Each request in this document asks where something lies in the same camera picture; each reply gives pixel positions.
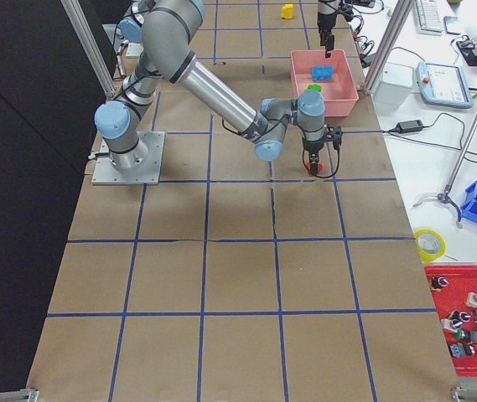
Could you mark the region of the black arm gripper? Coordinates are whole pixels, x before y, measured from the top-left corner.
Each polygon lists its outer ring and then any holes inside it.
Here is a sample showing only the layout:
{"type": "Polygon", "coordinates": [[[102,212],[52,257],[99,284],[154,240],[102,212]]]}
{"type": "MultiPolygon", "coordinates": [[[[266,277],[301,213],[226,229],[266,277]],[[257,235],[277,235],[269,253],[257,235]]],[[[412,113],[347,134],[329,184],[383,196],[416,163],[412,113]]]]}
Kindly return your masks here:
{"type": "Polygon", "coordinates": [[[337,0],[318,1],[317,26],[321,46],[334,46],[332,30],[336,25],[338,9],[337,0]]]}

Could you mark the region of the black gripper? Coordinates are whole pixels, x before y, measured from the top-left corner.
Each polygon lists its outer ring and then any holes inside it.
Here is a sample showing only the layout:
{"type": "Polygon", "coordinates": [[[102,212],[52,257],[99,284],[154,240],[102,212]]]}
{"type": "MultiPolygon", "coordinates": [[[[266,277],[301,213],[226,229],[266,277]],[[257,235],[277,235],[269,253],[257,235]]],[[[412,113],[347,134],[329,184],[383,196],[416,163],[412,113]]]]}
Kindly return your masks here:
{"type": "Polygon", "coordinates": [[[308,172],[319,173],[319,152],[323,149],[325,144],[326,129],[324,127],[321,127],[316,131],[307,131],[303,129],[302,134],[303,149],[308,153],[308,172]]]}

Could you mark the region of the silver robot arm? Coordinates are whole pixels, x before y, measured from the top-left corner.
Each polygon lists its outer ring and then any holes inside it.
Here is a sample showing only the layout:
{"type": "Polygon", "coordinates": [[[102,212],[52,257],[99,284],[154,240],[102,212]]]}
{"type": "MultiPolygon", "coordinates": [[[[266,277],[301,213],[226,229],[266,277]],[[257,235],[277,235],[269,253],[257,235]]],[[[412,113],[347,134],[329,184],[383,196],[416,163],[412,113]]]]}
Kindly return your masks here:
{"type": "Polygon", "coordinates": [[[96,128],[116,173],[142,171],[150,164],[149,146],[137,128],[162,80],[188,91],[219,116],[225,129],[248,140],[255,155],[278,159],[289,126],[302,134],[302,163],[319,173],[319,152],[327,142],[324,97],[306,90],[294,99],[269,98],[254,109],[199,61],[192,39],[205,19],[201,1],[135,1],[120,22],[124,36],[142,45],[137,66],[112,100],[95,112],[96,128]]]}
{"type": "Polygon", "coordinates": [[[324,119],[324,97],[306,90],[294,99],[269,98],[260,109],[249,106],[236,92],[197,58],[191,41],[204,22],[201,1],[134,1],[118,28],[124,37],[143,47],[138,65],[144,71],[137,81],[154,75],[182,85],[222,120],[223,127],[254,146],[256,156],[273,162],[283,149],[288,126],[302,133],[302,163],[308,173],[319,175],[319,153],[325,144],[335,151],[343,133],[324,119]]]}

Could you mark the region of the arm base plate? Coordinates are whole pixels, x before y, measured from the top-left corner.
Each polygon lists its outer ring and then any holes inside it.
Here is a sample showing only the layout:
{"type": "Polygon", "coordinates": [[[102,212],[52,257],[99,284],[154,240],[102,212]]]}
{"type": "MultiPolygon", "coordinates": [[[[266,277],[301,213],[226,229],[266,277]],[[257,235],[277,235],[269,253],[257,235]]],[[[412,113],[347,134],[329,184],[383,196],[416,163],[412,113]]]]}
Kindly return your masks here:
{"type": "Polygon", "coordinates": [[[136,59],[141,55],[142,52],[143,52],[143,46],[141,44],[130,42],[127,46],[125,55],[129,59],[136,59]]]}
{"type": "Polygon", "coordinates": [[[162,169],[165,131],[138,131],[137,147],[125,154],[110,152],[104,140],[96,157],[94,185],[158,185],[162,169]]]}

